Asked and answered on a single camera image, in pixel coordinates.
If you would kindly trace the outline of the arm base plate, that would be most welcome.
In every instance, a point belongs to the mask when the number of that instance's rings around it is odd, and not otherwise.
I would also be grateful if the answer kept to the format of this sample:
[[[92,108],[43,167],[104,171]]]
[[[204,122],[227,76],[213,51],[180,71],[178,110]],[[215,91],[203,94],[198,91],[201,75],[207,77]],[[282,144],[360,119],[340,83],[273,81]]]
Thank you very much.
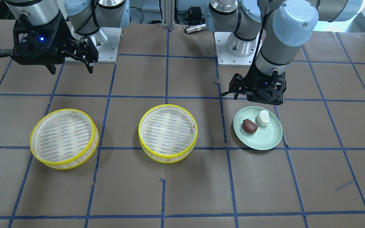
[[[117,62],[121,32],[122,28],[101,27],[97,33],[89,36],[99,52],[98,63]]]
[[[218,64],[228,67],[250,67],[257,47],[255,40],[239,40],[232,32],[214,32]]]

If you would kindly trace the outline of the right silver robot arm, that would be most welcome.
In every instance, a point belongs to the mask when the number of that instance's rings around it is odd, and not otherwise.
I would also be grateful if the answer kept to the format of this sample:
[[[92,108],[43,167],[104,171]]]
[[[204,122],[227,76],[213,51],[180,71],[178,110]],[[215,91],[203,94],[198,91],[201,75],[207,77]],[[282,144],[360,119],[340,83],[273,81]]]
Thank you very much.
[[[89,73],[99,60],[100,45],[93,41],[101,28],[125,28],[130,22],[129,0],[65,0],[64,8],[74,37],[56,0],[6,0],[14,14],[14,45],[0,50],[20,65],[42,65],[51,74],[56,65],[72,58]]]

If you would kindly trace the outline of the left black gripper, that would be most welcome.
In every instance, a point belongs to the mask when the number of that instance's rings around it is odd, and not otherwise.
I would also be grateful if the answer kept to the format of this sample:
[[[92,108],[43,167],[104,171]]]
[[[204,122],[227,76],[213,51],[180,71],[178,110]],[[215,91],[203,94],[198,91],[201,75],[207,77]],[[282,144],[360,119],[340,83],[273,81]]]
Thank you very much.
[[[256,72],[243,77],[235,73],[229,83],[228,94],[233,93],[236,100],[239,95],[245,95],[249,102],[266,105],[282,105],[285,103],[286,90],[285,73],[273,71],[271,75]]]

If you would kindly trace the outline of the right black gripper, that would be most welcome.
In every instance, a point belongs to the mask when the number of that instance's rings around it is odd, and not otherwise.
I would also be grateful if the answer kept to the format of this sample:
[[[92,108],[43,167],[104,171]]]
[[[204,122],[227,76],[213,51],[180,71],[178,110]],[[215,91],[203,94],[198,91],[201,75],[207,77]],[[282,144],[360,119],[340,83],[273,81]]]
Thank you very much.
[[[90,74],[94,62],[98,61],[99,52],[91,38],[74,38],[62,14],[40,26],[32,25],[29,16],[21,14],[13,35],[11,58],[21,65],[45,65],[52,75],[56,74],[55,65],[62,64],[66,58],[86,64]]]

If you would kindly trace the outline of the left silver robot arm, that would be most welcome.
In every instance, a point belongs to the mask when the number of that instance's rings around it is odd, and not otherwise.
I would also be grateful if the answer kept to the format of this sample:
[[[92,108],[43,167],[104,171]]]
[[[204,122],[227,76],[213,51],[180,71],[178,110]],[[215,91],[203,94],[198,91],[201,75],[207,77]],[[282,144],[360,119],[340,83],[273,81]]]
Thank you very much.
[[[362,0],[211,0],[205,23],[211,32],[231,32],[254,46],[245,76],[235,73],[226,96],[246,95],[250,102],[285,102],[285,72],[319,21],[343,22],[354,17]]]

